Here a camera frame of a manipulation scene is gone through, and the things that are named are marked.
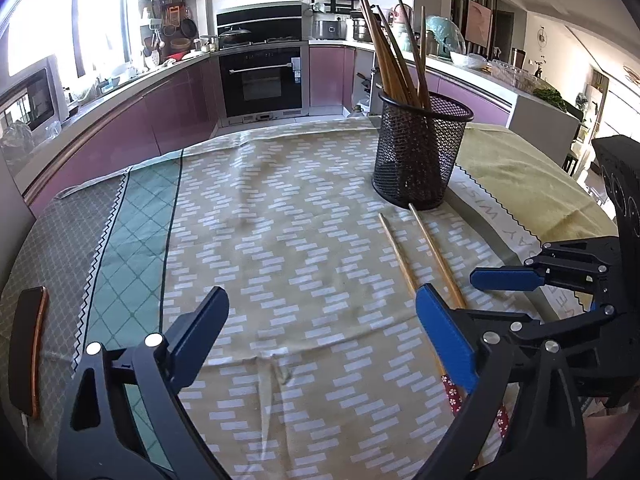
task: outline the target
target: doorway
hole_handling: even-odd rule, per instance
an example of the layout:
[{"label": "doorway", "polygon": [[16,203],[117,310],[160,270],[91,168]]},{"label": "doorway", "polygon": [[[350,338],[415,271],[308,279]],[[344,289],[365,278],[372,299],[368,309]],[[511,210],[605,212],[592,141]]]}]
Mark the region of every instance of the doorway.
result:
[{"label": "doorway", "polygon": [[495,11],[495,40],[494,46],[500,49],[498,59],[509,62],[511,53],[511,38],[513,37],[513,22],[515,14],[506,10]]}]

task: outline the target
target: black mesh pen holder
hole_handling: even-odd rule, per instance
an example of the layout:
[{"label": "black mesh pen holder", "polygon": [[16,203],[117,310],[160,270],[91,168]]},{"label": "black mesh pen holder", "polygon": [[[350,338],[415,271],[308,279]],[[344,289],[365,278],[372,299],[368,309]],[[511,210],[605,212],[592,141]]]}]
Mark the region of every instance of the black mesh pen holder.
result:
[{"label": "black mesh pen holder", "polygon": [[431,94],[431,108],[404,105],[380,93],[382,126],[373,187],[393,205],[421,211],[442,203],[458,156],[466,124],[473,112],[440,94]]}]

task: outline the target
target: dish rack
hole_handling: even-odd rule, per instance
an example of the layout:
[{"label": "dish rack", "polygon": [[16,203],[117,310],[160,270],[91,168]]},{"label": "dish rack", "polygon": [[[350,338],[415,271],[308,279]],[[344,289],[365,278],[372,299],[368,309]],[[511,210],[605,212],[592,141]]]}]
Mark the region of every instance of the dish rack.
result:
[{"label": "dish rack", "polygon": [[518,90],[522,90],[528,94],[533,94],[536,89],[551,89],[549,83],[531,75],[526,70],[516,66],[494,60],[491,62],[491,75],[497,80],[507,83]]}]

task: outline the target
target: tablecloth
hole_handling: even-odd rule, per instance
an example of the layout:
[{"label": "tablecloth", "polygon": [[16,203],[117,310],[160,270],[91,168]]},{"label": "tablecloth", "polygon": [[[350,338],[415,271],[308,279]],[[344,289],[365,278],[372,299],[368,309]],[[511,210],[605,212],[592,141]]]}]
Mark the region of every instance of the tablecloth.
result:
[{"label": "tablecloth", "polygon": [[[370,185],[377,137],[367,118],[231,134],[68,190],[47,207],[0,301],[0,394],[18,431],[6,402],[10,323],[19,291],[44,284],[43,418],[31,444],[50,474],[58,399],[84,346],[138,344],[214,285],[229,294],[230,317],[180,400],[232,475],[415,473],[452,415],[378,212],[418,280],[445,299],[448,291],[411,215]],[[517,264],[540,238],[612,234],[612,222],[503,128],[470,125],[458,163],[445,203],[422,218],[470,307],[546,320],[581,312],[566,291],[485,294],[468,274]],[[167,465],[139,394],[129,396],[150,456]],[[513,388],[505,401],[511,409]],[[498,446],[494,428],[483,459]]]}]

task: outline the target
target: pink cabinet door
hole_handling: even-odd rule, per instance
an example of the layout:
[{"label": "pink cabinet door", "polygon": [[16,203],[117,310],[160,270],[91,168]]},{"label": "pink cabinet door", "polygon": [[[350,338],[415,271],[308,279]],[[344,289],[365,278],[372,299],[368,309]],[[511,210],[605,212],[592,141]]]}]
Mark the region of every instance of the pink cabinet door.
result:
[{"label": "pink cabinet door", "polygon": [[160,155],[143,100],[127,108],[89,139],[47,183],[31,204],[36,217],[67,187]]},{"label": "pink cabinet door", "polygon": [[438,93],[451,97],[471,108],[474,113],[473,122],[475,123],[506,126],[509,122],[508,111],[454,83],[442,79],[438,86]]},{"label": "pink cabinet door", "polygon": [[214,63],[213,59],[207,59],[201,63],[198,63],[200,66],[200,71],[202,74],[202,85],[204,88],[204,100],[207,105],[207,112],[209,113],[209,122],[211,123],[211,127],[215,127],[218,122],[219,114],[218,108],[216,107],[216,89],[214,88],[214,81],[216,78],[214,77]]},{"label": "pink cabinet door", "polygon": [[206,62],[180,70],[144,97],[162,155],[207,140],[213,131],[218,118],[210,117],[207,107],[201,72]]},{"label": "pink cabinet door", "polygon": [[[418,88],[418,72],[415,68],[415,65],[409,65],[409,74],[411,75],[411,79],[414,82],[414,86]],[[440,84],[440,78],[431,72],[426,73],[427,76],[427,88],[429,92],[437,92],[438,85]]]},{"label": "pink cabinet door", "polygon": [[353,76],[356,65],[356,49],[344,48],[344,77],[342,80],[342,106],[353,111]]},{"label": "pink cabinet door", "polygon": [[344,100],[344,48],[309,48],[309,97],[312,107],[342,106]]}]

